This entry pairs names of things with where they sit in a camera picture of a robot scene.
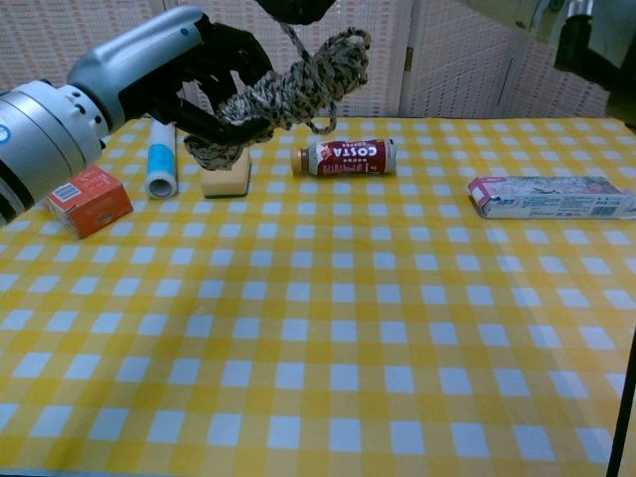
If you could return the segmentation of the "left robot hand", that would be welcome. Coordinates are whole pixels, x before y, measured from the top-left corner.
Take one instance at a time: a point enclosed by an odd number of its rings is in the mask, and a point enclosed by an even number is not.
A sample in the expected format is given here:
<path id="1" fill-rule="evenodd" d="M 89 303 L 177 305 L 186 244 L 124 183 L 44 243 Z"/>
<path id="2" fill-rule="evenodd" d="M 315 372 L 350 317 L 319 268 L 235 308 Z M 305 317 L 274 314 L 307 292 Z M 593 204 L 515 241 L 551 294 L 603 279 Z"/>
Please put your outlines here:
<path id="1" fill-rule="evenodd" d="M 148 114 L 206 142 L 243 144 L 265 131 L 262 118 L 232 124 L 179 96 L 195 81 L 213 106 L 236 94 L 235 78 L 256 84 L 272 64 L 255 37 L 213 23 L 201 8 L 175 7 L 97 46 L 68 75 L 105 117 L 109 132 Z"/>

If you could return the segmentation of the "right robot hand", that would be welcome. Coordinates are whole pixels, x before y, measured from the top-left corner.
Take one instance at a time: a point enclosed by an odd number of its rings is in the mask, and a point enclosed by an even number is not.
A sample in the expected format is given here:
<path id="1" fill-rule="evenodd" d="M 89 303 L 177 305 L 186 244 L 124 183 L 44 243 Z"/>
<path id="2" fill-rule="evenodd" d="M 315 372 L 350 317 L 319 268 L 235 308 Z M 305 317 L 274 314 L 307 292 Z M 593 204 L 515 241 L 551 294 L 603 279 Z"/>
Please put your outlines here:
<path id="1" fill-rule="evenodd" d="M 275 21 L 311 25 L 320 21 L 336 0 L 255 0 Z"/>

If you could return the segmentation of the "yellow white checkered tablecloth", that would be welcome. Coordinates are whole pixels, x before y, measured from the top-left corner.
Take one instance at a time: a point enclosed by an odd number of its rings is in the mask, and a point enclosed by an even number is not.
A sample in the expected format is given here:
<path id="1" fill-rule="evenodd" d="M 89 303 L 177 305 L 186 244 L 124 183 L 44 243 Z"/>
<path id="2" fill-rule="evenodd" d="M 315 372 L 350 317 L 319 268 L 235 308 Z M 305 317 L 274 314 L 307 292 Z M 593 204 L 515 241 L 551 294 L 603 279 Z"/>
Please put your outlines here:
<path id="1" fill-rule="evenodd" d="M 343 119 L 383 177 L 296 177 L 303 128 L 252 149 L 247 195 L 143 190 L 149 125 L 101 167 L 133 212 L 76 239 L 0 229 L 0 473 L 601 477 L 636 328 L 636 221 L 492 221 L 476 176 L 603 176 L 600 119 Z"/>

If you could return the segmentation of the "blue and white roll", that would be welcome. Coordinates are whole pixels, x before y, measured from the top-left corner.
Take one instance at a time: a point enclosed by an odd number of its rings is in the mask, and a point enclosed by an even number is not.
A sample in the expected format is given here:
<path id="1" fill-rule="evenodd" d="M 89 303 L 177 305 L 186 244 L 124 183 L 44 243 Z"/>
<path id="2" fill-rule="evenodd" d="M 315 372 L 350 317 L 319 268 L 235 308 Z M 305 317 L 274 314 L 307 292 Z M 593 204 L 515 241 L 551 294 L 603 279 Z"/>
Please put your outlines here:
<path id="1" fill-rule="evenodd" d="M 168 199 L 178 192 L 176 131 L 172 124 L 150 122 L 145 192 L 151 199 Z"/>

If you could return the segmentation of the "orange cardboard box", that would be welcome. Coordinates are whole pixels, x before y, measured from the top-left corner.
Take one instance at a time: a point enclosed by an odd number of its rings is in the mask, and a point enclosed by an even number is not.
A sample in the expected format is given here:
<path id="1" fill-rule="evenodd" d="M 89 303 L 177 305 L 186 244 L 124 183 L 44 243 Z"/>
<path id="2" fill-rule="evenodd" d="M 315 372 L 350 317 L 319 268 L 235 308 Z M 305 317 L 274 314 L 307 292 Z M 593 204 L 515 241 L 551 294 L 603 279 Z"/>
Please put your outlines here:
<path id="1" fill-rule="evenodd" d="M 46 197 L 47 209 L 78 239 L 84 239 L 133 211 L 121 181 L 91 166 Z"/>

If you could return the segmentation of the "red Costa coffee bottle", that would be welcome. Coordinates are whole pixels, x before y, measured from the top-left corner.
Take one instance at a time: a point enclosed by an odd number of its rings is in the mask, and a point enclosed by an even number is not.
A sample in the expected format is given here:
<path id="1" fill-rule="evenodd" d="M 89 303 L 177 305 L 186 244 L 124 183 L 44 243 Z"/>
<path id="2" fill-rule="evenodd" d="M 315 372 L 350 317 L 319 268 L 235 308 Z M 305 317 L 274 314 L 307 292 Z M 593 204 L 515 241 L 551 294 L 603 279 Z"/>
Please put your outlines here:
<path id="1" fill-rule="evenodd" d="M 291 169 L 316 177 L 392 174 L 397 155 L 392 139 L 315 142 L 292 153 Z"/>

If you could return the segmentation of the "woven folding screen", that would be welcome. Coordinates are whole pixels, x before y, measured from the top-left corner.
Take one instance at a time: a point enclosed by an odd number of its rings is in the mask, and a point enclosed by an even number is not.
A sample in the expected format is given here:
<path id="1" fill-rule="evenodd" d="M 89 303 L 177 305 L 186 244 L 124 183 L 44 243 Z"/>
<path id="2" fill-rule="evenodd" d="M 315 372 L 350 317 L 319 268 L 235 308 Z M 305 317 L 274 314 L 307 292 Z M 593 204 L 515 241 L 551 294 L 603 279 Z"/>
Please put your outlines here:
<path id="1" fill-rule="evenodd" d="M 0 0 L 0 91 L 32 80 L 64 84 L 91 48 L 175 6 L 254 34 L 283 72 L 297 55 L 255 0 Z M 554 67 L 553 47 L 457 0 L 336 0 L 299 29 L 309 50 L 348 27 L 372 36 L 369 81 L 347 96 L 350 116 L 601 117 L 606 92 Z M 413 48 L 410 72 L 404 70 Z"/>

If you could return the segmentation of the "yellow sponge block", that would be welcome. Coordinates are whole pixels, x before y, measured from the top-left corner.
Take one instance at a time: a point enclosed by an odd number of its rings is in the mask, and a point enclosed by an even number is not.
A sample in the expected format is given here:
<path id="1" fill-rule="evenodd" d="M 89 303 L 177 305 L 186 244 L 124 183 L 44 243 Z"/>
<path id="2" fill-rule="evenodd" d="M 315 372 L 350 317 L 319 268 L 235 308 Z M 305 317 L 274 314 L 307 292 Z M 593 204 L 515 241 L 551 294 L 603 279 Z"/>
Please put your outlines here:
<path id="1" fill-rule="evenodd" d="M 204 170 L 200 187 L 206 199 L 242 197 L 247 194 L 250 176 L 250 156 L 244 150 L 229 170 Z"/>

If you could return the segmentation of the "long pink white box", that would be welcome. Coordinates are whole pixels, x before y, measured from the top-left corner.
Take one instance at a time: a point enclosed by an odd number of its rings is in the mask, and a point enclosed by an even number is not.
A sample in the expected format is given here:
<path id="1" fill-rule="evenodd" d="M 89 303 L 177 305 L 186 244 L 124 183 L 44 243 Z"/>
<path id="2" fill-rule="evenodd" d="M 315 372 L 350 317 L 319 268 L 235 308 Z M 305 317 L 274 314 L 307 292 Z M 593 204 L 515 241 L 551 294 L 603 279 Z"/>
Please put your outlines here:
<path id="1" fill-rule="evenodd" d="M 486 219 L 634 219 L 636 193 L 594 176 L 478 176 L 467 186 Z"/>

